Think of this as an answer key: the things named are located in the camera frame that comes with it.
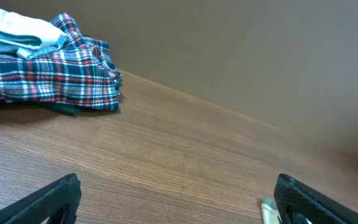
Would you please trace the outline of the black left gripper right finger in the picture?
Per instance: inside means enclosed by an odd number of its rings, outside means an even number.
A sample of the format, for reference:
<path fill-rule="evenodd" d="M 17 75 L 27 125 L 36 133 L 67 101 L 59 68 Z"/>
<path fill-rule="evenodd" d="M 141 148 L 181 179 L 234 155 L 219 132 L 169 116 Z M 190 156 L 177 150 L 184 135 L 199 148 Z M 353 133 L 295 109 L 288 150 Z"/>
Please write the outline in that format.
<path fill-rule="evenodd" d="M 358 224 L 358 213 L 287 174 L 279 174 L 274 199 L 283 224 Z"/>

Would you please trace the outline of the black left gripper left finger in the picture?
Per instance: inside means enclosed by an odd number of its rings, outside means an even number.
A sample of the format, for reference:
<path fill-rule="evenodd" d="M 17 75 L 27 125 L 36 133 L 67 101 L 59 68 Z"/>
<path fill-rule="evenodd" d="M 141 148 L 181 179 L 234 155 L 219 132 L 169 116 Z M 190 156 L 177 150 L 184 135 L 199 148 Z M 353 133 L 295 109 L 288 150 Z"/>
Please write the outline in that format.
<path fill-rule="evenodd" d="M 0 210 L 0 224 L 74 224 L 81 200 L 81 182 L 67 174 Z"/>

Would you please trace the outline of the white baby shirt tan sleeves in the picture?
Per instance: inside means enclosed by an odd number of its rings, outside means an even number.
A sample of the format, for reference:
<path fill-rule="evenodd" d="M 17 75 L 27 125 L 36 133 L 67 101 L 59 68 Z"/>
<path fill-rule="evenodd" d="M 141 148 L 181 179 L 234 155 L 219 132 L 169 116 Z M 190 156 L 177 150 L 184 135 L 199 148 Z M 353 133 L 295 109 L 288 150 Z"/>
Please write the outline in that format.
<path fill-rule="evenodd" d="M 264 197 L 261 203 L 264 224 L 281 224 L 277 204 L 269 197 Z"/>

